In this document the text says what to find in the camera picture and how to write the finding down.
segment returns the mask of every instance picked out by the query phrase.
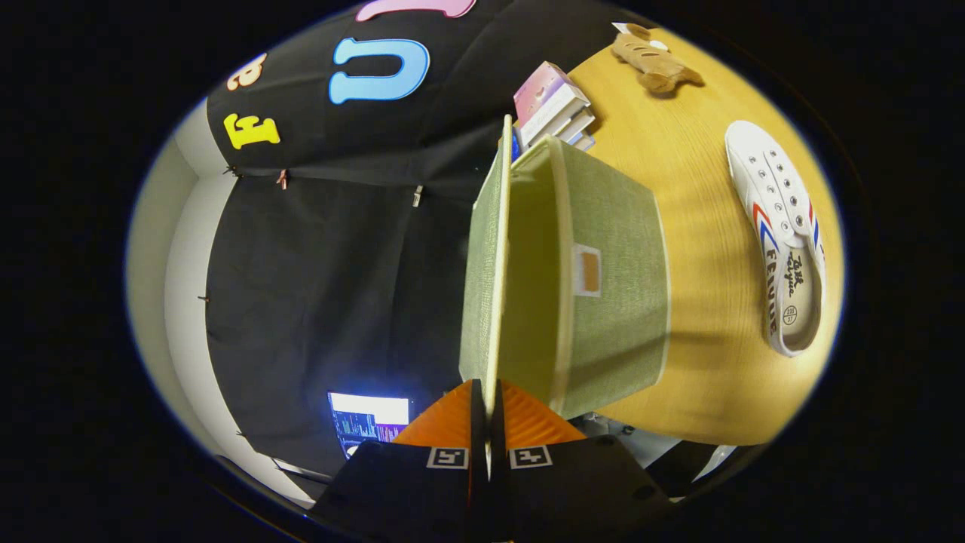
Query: computer monitor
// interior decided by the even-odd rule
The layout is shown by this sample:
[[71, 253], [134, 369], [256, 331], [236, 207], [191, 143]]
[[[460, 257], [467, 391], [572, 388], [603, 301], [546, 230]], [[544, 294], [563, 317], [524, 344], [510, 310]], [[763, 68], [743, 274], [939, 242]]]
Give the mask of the computer monitor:
[[364, 440], [390, 442], [409, 423], [407, 398], [328, 393], [332, 422], [345, 458]]

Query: table surface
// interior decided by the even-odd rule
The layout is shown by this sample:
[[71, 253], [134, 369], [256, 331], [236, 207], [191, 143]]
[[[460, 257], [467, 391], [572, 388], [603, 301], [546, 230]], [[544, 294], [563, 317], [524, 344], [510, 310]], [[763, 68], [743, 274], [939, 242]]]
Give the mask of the table surface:
[[[808, 144], [777, 107], [737, 72], [665, 29], [652, 39], [698, 71], [672, 98], [649, 93], [609, 47], [570, 76], [592, 103], [588, 153], [656, 196], [671, 277], [671, 339], [659, 383], [599, 413], [681, 439], [744, 445], [772, 440], [808, 398], [841, 316], [844, 268], [834, 198]], [[731, 184], [724, 132], [755, 123], [785, 148], [805, 180], [827, 259], [826, 301], [812, 346], [783, 357], [764, 331], [758, 241]]]

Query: pink letter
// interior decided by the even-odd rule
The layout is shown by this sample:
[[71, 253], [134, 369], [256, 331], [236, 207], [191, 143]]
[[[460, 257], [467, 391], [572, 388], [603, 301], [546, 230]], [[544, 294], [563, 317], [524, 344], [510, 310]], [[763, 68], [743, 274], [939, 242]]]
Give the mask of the pink letter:
[[476, 0], [375, 0], [359, 10], [355, 20], [361, 22], [378, 14], [408, 10], [435, 10], [448, 18], [456, 18], [465, 15], [474, 5]]
[[247, 87], [262, 76], [262, 62], [267, 58], [268, 53], [262, 53], [257, 59], [242, 66], [228, 79], [228, 90], [233, 91], [238, 85]]

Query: stuffed toy dog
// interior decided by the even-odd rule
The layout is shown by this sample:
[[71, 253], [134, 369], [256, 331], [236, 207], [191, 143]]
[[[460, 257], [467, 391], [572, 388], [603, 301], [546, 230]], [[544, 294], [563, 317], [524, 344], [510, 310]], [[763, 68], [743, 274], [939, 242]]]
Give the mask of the stuffed toy dog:
[[680, 81], [703, 85], [701, 75], [683, 65], [674, 55], [650, 45], [650, 31], [627, 23], [631, 34], [620, 32], [610, 51], [622, 63], [640, 71], [637, 80], [653, 93], [667, 93]]

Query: green fabric box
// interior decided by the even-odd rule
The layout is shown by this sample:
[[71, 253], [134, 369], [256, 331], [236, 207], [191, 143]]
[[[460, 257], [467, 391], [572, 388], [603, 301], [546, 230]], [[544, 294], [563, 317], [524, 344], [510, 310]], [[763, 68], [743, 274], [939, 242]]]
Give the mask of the green fabric box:
[[653, 193], [544, 136], [510, 167], [510, 117], [473, 207], [459, 371], [564, 418], [659, 381], [670, 284]]

